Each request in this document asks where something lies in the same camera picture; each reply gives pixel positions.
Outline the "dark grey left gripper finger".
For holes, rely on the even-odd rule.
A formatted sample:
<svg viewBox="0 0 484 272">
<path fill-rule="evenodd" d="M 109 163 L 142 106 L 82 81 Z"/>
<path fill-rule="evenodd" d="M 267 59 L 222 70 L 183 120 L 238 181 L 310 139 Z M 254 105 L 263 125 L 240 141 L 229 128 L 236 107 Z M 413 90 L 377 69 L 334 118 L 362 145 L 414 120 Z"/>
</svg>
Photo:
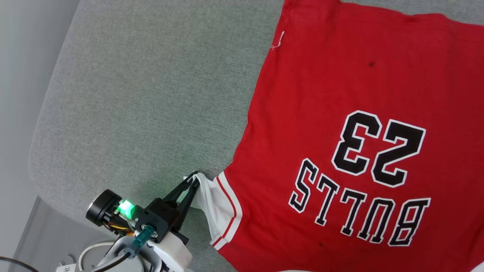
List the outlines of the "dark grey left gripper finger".
<svg viewBox="0 0 484 272">
<path fill-rule="evenodd" d="M 199 188 L 199 172 L 192 172 L 164 198 L 168 202 L 192 202 Z"/>
<path fill-rule="evenodd" d="M 199 188 L 199 180 L 198 179 L 190 179 L 190 181 L 183 181 L 179 186 L 177 186 L 176 191 L 178 197 L 181 196 L 182 193 L 186 192 L 187 194 L 184 196 L 183 200 L 178 205 L 178 211 L 180 212 L 180 217 L 176 222 L 176 227 L 181 227 L 186 219 L 188 214 L 188 210 L 195 198 L 197 190 Z"/>
</svg>

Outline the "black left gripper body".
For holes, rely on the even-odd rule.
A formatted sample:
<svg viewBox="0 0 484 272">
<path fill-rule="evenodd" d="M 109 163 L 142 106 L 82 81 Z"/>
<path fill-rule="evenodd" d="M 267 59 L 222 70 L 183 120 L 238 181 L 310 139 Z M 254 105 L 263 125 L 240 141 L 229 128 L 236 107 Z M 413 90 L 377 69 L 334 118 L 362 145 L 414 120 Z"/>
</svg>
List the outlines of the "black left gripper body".
<svg viewBox="0 0 484 272">
<path fill-rule="evenodd" d="M 129 222 L 134 222 L 136 228 L 150 225 L 154 228 L 170 228 L 179 218 L 180 212 L 165 203 L 161 198 L 156 198 L 145 208 L 134 205 L 130 200 L 122 200 L 117 211 Z"/>
</svg>

